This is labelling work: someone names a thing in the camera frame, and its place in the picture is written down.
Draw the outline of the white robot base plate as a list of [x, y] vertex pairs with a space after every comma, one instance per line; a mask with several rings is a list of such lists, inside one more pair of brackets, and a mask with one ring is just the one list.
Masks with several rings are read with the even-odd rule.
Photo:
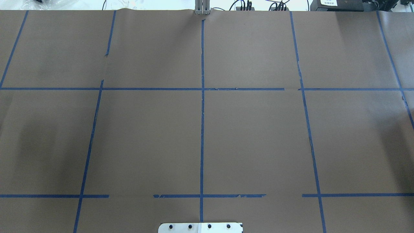
[[211, 223], [164, 223], [158, 233], [243, 233], [242, 223], [211, 222]]

